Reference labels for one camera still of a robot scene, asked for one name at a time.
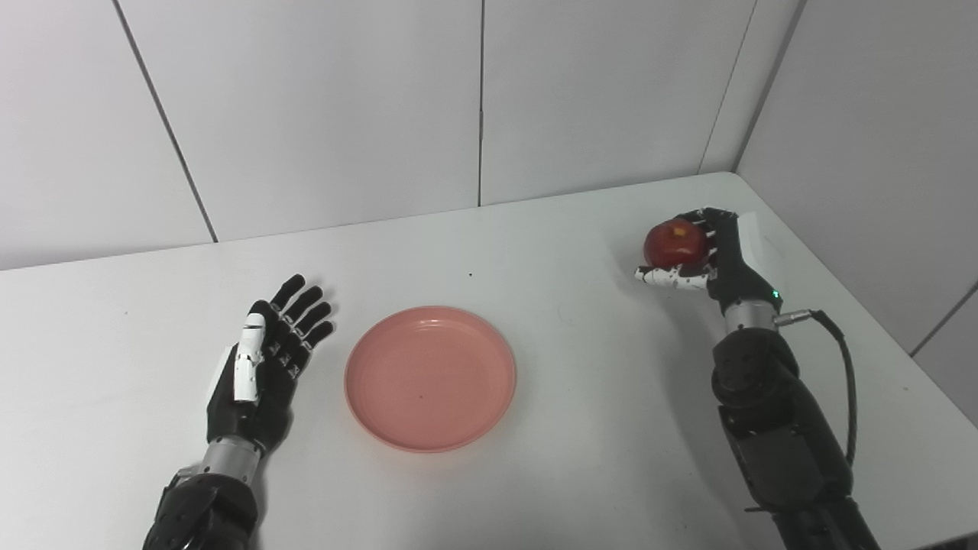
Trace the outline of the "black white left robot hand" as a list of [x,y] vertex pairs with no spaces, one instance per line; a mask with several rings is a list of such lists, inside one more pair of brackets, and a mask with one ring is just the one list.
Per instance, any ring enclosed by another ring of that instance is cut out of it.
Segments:
[[308,284],[301,274],[287,279],[272,299],[252,304],[248,323],[259,321],[261,332],[254,347],[256,397],[234,397],[235,355],[240,348],[234,345],[206,407],[207,442],[235,436],[257,445],[261,454],[282,443],[290,427],[298,379],[315,347],[335,331],[331,313],[321,286]]

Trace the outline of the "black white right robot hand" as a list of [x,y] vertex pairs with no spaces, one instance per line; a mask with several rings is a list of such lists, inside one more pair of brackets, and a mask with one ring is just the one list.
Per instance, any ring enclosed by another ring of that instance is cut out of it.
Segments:
[[646,263],[633,275],[650,286],[706,291],[723,311],[737,303],[762,302],[780,312],[782,296],[749,241],[748,220],[717,208],[675,215],[646,234]]

